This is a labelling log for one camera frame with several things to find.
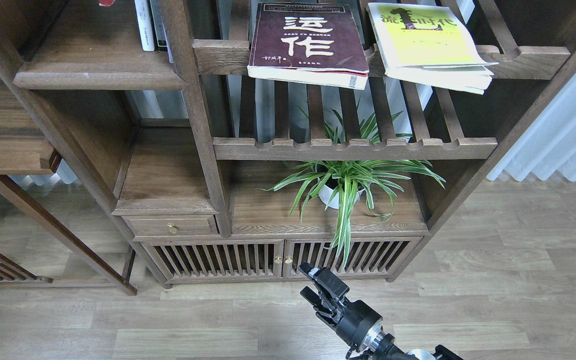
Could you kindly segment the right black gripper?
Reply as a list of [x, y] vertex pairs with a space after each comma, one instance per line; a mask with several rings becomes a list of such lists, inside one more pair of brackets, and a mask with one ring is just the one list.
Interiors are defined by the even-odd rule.
[[315, 315], [352, 350], [370, 348], [370, 342], [382, 332], [382, 315], [362, 300], [346, 299], [350, 288], [329, 268], [316, 268], [303, 262], [298, 271], [313, 281], [317, 289], [314, 292], [306, 286], [300, 291], [312, 305]]

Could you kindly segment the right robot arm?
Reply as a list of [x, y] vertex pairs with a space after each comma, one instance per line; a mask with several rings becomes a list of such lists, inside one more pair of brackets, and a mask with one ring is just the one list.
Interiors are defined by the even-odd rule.
[[304, 287], [301, 295], [313, 305], [315, 314], [350, 348], [359, 353], [358, 360], [459, 360], [460, 356], [439, 344], [435, 352], [423, 349], [402, 351], [394, 344], [394, 336], [382, 328], [383, 317], [362, 300], [346, 298], [350, 288], [329, 268], [316, 268], [308, 262], [299, 271], [313, 281], [318, 292]]

